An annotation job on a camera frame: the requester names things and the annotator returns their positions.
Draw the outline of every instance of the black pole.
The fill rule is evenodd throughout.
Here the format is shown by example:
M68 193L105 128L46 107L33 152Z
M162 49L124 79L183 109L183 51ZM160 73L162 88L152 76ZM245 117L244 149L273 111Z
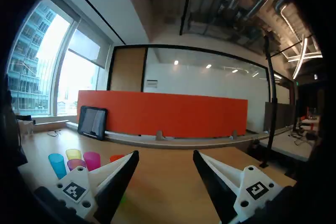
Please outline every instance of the black pole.
M189 0L186 0L184 3L183 15L181 17L180 36L182 35L182 32L183 32L184 21L186 20L186 12L188 10L188 4L189 4Z
M264 36L264 39L265 39L264 51L265 51L265 54L266 54L266 59L268 61L268 68L270 70L270 82L271 82L271 85L272 85L272 116L271 116L270 136L268 138L267 150L266 150L266 153L265 153L265 156L264 156L264 160L259 165L262 168L265 168L265 167L268 166L267 161L270 157L270 152L271 152L271 149L272 149L274 132L275 132L275 129L276 129L276 110L278 108L278 99L276 97L276 83L275 83L275 80L274 80L274 71L273 71L273 66L272 66L272 61L271 61L270 51L269 51L270 42L269 42L267 36Z
M290 49L290 48L292 48L293 46L298 45L298 44L300 44L300 43L302 43L302 40L300 40L299 42L296 42L295 44L293 44L293 45L291 45L291 46L288 46L286 49L283 49L283 50L281 50L281 51L279 51L279 52L277 52L277 53L274 53L271 57L277 56L277 55L279 55L280 53L283 53L284 51L287 51L288 49Z

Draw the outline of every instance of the purple cup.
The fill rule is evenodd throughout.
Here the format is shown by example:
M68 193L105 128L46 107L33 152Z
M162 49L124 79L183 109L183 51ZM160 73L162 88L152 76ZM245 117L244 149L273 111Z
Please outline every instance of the purple cup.
M87 164L81 159L70 159L66 164L68 165L70 171L75 169L77 166L87 166Z
M100 155L98 153L89 151L84 153L83 157L89 171L93 171L100 167Z

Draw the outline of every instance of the ledge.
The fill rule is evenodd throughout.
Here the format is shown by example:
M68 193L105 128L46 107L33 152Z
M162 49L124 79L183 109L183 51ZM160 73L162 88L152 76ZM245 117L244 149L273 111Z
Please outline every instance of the ledge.
M66 127L77 131L78 124L73 122L66 122ZM289 131L290 129L291 127L278 129L275 131L274 135L282 134L286 131ZM236 140L231 140L229 137L221 137L215 139L209 139L209 138L179 139L179 138L167 137L164 140L157 141L155 140L155 136L135 136L135 135L120 134L105 131L105 138L107 138L107 140L111 142L132 145L137 147L171 149L171 150L188 150L188 149L199 150L199 149L228 147L231 145L248 143L253 140L263 140L268 137L269 134L261 133L261 134L240 136L237 137Z

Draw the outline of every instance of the orange partition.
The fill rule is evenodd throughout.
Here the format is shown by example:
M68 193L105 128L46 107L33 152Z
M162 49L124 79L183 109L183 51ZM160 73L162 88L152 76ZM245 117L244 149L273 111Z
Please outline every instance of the orange partition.
M224 137L245 134L247 100L147 92L79 91L80 107L108 110L106 130L165 137Z

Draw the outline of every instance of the white desk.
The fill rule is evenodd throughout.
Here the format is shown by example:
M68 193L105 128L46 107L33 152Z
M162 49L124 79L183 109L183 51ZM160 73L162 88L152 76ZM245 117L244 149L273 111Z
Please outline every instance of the white desk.
M301 140L298 140L297 138L289 137L288 135L290 133L290 131L287 131L275 136L272 143L272 150L288 157L306 162L310 156L310 153L312 152L312 148L315 142L308 141L301 143L301 140L305 141L307 139L303 137ZM267 147L267 144L268 138L260 141L260 145L264 147Z

